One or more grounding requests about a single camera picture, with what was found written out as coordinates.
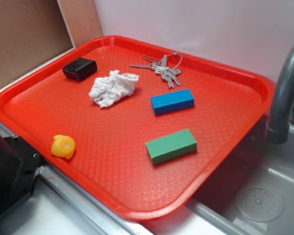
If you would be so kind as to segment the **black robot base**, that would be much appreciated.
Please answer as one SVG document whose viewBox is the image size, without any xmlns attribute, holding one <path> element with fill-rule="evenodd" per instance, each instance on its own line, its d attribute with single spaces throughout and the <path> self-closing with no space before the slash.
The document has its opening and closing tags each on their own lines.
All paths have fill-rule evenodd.
<svg viewBox="0 0 294 235">
<path fill-rule="evenodd" d="M 0 135 L 0 219 L 34 191 L 41 154 L 17 135 Z"/>
</svg>

